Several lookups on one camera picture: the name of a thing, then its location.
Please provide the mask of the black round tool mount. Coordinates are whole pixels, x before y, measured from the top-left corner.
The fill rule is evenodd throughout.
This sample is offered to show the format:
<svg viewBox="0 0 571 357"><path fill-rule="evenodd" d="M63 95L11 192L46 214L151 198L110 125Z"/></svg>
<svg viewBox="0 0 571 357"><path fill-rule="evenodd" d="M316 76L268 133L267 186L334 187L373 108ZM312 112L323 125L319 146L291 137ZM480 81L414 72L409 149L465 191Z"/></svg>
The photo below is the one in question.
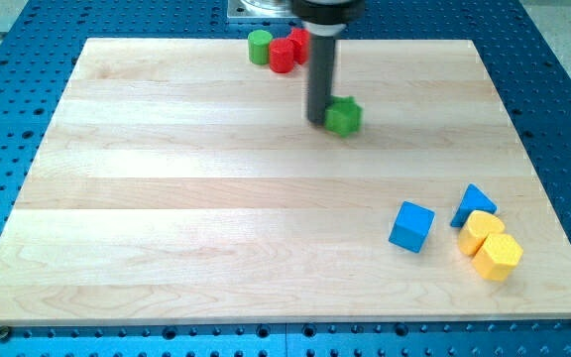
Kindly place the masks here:
<svg viewBox="0 0 571 357"><path fill-rule="evenodd" d="M365 0L291 0L292 13L312 35L335 37L365 11Z"/></svg>

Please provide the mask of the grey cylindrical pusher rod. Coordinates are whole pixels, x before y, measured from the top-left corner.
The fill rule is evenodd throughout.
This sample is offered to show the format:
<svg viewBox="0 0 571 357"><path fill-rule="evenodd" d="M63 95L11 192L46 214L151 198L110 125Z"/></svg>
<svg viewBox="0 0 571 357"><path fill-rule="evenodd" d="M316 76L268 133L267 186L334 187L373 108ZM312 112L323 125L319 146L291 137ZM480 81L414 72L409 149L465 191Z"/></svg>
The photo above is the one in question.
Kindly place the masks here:
<svg viewBox="0 0 571 357"><path fill-rule="evenodd" d="M307 120L323 125L325 111L332 104L336 39L313 33L309 39L307 73Z"/></svg>

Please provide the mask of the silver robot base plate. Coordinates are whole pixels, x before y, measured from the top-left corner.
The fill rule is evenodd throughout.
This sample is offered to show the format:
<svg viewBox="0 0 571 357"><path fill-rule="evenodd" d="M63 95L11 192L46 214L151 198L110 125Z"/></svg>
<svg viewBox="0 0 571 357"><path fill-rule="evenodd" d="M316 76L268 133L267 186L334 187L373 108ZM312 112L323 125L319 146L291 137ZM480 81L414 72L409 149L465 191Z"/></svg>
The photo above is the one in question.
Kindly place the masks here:
<svg viewBox="0 0 571 357"><path fill-rule="evenodd" d="M228 0L227 17L233 19L293 18L287 0Z"/></svg>

